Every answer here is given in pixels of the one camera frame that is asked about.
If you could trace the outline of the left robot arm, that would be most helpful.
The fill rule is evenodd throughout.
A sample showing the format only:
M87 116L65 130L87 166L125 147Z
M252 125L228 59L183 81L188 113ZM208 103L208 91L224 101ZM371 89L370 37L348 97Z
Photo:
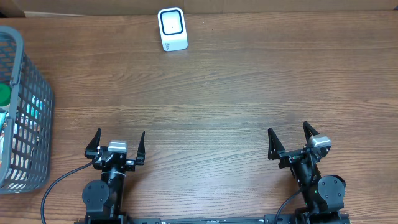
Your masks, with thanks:
M85 223L132 223L132 218L121 210L127 172L134 172L145 160L145 134L141 135L137 155L127 157L127 142L112 140L100 146L101 129L86 146L85 157L94 169L101 171L99 180L89 182L82 192L86 207Z

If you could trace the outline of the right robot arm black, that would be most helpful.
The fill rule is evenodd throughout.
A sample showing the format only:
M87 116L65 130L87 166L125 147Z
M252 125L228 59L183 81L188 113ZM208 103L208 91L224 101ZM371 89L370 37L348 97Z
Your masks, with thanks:
M308 122L303 122L306 144L301 149L286 151L272 128L267 130L268 159L278 160L281 169L288 167L299 189L278 209L275 215L265 216L274 223L349 223L348 215L342 215L346 182L338 175L322 176L317 163L331 149L328 136L319 133ZM302 195L305 206L293 214L282 216L285 206L296 196Z

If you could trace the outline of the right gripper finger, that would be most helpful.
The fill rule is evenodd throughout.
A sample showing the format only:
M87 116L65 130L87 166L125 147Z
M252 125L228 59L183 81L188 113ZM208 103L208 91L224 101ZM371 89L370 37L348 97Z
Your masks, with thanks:
M268 154L280 154L285 152L285 148L272 128L268 129L269 150Z
M320 133L316 129L314 129L307 121L303 122L303 130L307 143L315 143L320 135Z

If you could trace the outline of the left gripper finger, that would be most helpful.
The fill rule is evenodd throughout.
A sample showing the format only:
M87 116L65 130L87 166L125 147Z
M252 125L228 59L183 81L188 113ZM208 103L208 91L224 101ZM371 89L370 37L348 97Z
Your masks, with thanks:
M145 144L144 144L145 133L146 132L143 131L142 135L141 135L141 139L140 139L139 146L138 146L138 149L137 149L137 156L136 156L136 160L137 161L144 161L145 160L145 154L146 154Z
M101 139L101 128L98 128L93 139L86 146L85 151L97 151L97 147L100 145Z

